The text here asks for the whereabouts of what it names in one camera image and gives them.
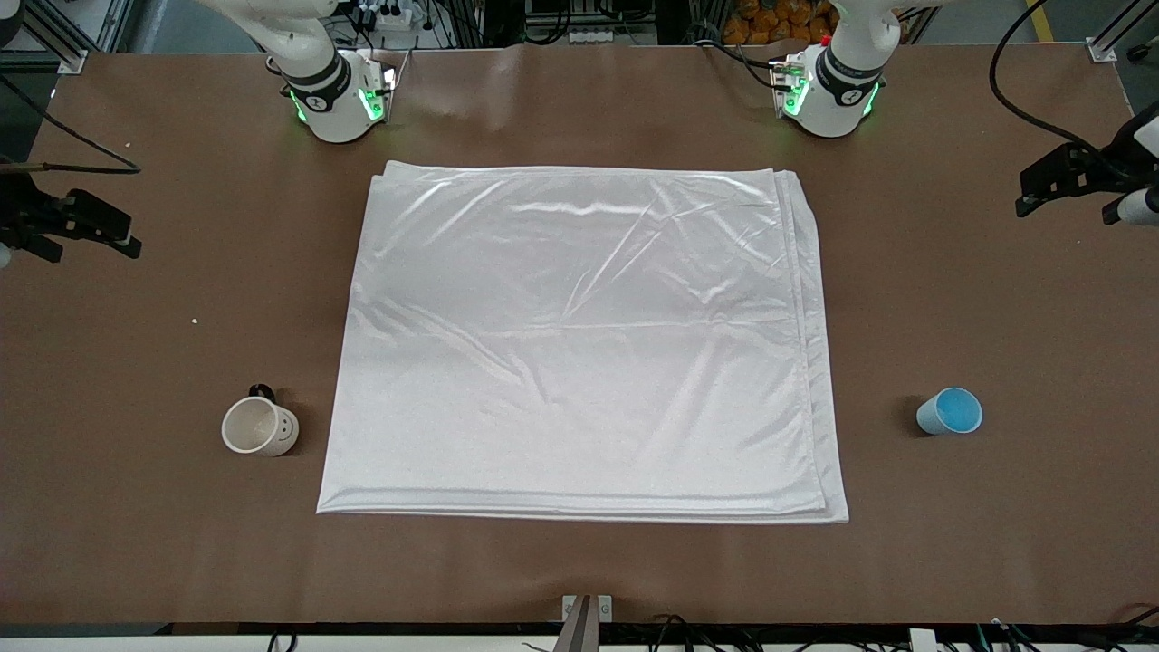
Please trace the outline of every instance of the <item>folded fabric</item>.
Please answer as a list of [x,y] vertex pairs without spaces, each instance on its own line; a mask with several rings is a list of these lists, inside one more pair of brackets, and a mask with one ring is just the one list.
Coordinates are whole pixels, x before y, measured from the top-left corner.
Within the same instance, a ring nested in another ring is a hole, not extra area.
[[387,164],[318,511],[847,521],[796,176]]

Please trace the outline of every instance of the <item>green led light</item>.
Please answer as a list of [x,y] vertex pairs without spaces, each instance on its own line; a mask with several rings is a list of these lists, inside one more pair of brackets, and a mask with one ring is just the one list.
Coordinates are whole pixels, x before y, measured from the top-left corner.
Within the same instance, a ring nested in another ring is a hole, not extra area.
[[793,89],[793,94],[789,98],[785,101],[785,112],[790,116],[795,116],[801,112],[801,105],[804,103],[804,96],[809,94],[809,82],[804,79],[801,80],[800,85]]
[[298,119],[306,122],[306,111],[301,110],[301,104],[298,103],[298,96],[290,91],[290,98],[293,100],[294,108],[298,109]]
[[873,90],[869,91],[869,98],[866,100],[866,108],[863,111],[861,111],[861,117],[866,117],[867,115],[869,115],[869,111],[873,110],[873,98],[877,96],[877,90],[880,88],[881,88],[880,82],[873,85]]
[[382,118],[382,102],[373,91],[362,90],[358,93],[358,98],[363,101],[363,107],[366,107],[366,115],[370,116],[370,119]]

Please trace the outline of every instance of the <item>metal frame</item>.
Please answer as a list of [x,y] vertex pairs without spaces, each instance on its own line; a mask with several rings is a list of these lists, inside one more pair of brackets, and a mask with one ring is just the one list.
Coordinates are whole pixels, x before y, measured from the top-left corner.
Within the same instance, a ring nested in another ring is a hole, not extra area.
[[[608,611],[611,611],[611,598]],[[584,595],[575,598],[568,620],[563,621],[563,631],[555,639],[552,652],[597,652],[599,650],[599,607],[596,598]]]
[[921,41],[921,37],[925,36],[930,23],[933,22],[934,16],[936,16],[938,12],[941,9],[941,7],[926,7],[925,9],[921,9],[917,17],[913,19],[913,22],[910,23],[910,35],[905,39],[905,44],[914,45]]
[[56,8],[49,0],[24,0],[24,29],[59,60],[59,74],[80,74],[96,42]]
[[112,52],[124,36],[129,12],[134,0],[112,0],[94,39],[58,9],[51,0],[24,1],[24,31],[44,51],[0,52],[0,68],[9,72],[48,72],[80,74],[89,52]]
[[1117,61],[1115,44],[1156,7],[1159,7],[1159,0],[1129,0],[1123,5],[1123,8],[1099,31],[1098,36],[1086,39],[1091,60],[1096,64]]
[[472,0],[443,0],[442,5],[451,14],[455,47],[482,47],[483,32],[475,20],[475,3]]

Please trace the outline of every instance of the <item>mug handle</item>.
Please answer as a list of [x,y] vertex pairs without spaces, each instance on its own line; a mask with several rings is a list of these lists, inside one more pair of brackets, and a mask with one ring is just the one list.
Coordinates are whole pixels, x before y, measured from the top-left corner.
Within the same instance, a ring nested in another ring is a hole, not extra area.
[[260,397],[269,401],[274,405],[278,404],[278,402],[275,401],[275,398],[274,398],[274,390],[271,390],[269,386],[263,384],[263,383],[257,383],[256,386],[250,387],[249,388],[249,396],[260,396]]

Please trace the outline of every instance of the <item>power strip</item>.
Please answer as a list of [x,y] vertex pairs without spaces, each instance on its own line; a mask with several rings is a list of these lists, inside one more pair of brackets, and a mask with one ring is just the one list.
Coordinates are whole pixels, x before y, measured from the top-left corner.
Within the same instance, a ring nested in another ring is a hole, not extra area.
[[384,29],[386,31],[410,31],[411,20],[414,19],[414,12],[410,9],[403,9],[398,16],[391,14],[378,16],[378,29]]
[[573,45],[577,43],[611,43],[614,39],[615,35],[610,29],[583,29],[568,32],[568,43]]

